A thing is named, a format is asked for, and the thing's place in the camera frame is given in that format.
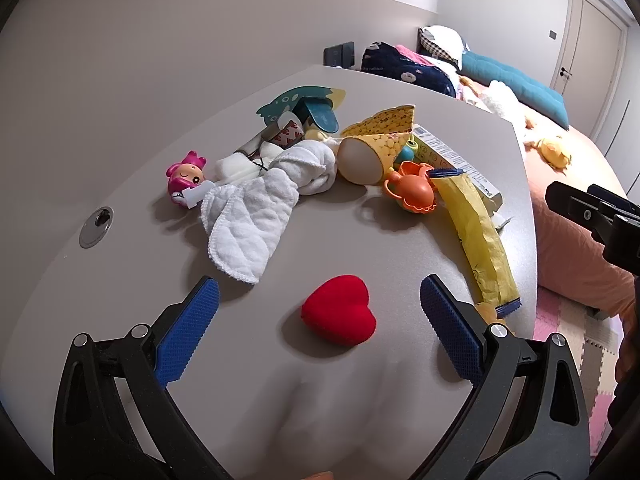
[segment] silver screw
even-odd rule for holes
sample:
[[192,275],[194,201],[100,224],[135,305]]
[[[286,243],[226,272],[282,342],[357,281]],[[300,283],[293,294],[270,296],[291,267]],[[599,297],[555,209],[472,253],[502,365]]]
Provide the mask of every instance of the silver screw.
[[131,335],[136,339],[143,338],[147,332],[149,332],[149,329],[146,325],[136,325],[131,329]]
[[558,346],[566,345],[566,339],[562,334],[553,334],[551,336],[551,341],[553,341]]
[[496,337],[507,337],[508,334],[506,327],[500,323],[491,325],[491,333]]
[[87,341],[88,341],[88,338],[87,338],[86,334],[78,334],[74,338],[74,345],[76,345],[76,346],[84,346]]

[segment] yellow package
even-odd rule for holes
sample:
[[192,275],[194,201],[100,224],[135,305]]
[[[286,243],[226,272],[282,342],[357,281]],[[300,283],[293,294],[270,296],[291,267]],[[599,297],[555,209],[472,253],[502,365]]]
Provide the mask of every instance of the yellow package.
[[520,297],[502,241],[471,179],[463,173],[435,178],[466,257],[482,293],[482,302],[498,308]]

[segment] pink doll figurine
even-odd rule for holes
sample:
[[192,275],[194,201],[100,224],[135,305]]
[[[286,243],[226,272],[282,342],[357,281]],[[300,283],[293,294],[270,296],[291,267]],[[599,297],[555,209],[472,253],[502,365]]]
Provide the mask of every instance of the pink doll figurine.
[[166,170],[166,176],[169,177],[167,190],[171,196],[172,202],[187,207],[182,192],[185,189],[192,189],[198,186],[204,180],[202,168],[207,163],[207,159],[198,156],[193,150],[187,153],[187,156],[178,164],[172,164]]

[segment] door frame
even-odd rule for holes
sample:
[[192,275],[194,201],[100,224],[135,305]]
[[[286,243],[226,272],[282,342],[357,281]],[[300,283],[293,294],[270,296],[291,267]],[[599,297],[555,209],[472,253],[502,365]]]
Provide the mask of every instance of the door frame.
[[[600,0],[586,0],[596,9],[598,9],[602,14],[604,14],[607,18],[609,18],[617,28],[620,29],[620,44],[618,45],[618,56],[616,58],[616,64],[614,66],[613,78],[609,83],[609,90],[607,91],[607,96],[604,99],[604,104],[602,105],[602,110],[600,110],[600,114],[598,115],[598,119],[596,120],[596,124],[593,127],[593,131],[590,134],[586,132],[581,132],[588,136],[593,142],[596,141],[598,136],[600,135],[600,131],[602,129],[602,125],[609,114],[609,109],[611,108],[611,104],[613,102],[613,97],[616,94],[616,89],[618,88],[618,82],[620,81],[620,74],[622,73],[622,64],[625,60],[625,52],[626,52],[626,35],[628,33],[628,24],[621,20],[616,13],[614,13],[609,7],[601,2]],[[554,72],[554,77],[551,80],[551,88],[556,86],[556,82],[560,77],[560,68],[562,66],[562,58],[564,57],[564,50],[566,48],[566,40],[569,31],[569,24],[571,20],[571,10],[572,5],[574,4],[574,0],[569,0],[569,4],[567,5],[567,14],[566,20],[564,23],[564,35],[562,36],[562,44],[560,45],[560,53],[558,54],[558,62],[556,62],[556,70]]]

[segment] cardboard box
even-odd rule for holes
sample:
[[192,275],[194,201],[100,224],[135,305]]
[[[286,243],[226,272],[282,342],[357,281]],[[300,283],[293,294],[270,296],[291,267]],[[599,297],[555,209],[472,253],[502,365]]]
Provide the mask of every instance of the cardboard box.
[[500,191],[489,180],[464,158],[428,132],[420,124],[414,124],[414,138],[418,143],[416,158],[431,164],[434,168],[459,168],[465,170],[482,197],[482,202],[489,215],[494,214],[502,205]]

